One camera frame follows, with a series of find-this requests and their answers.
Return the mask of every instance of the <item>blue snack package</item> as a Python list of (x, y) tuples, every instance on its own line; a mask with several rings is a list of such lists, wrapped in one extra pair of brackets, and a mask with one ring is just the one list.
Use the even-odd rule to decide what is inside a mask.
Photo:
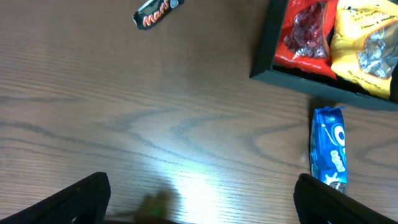
[(312, 176), (346, 194), (345, 129), (340, 108), (315, 109), (310, 149)]

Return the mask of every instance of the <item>tabletop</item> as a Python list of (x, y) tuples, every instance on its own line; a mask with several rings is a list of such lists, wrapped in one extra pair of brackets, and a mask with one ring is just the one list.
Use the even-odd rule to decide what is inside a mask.
[[(170, 195), (180, 223), (298, 223), (316, 99), (249, 79), (269, 2), (3, 0), (0, 219), (97, 171), (107, 219)], [(398, 113), (346, 105), (348, 196), (398, 220)]]

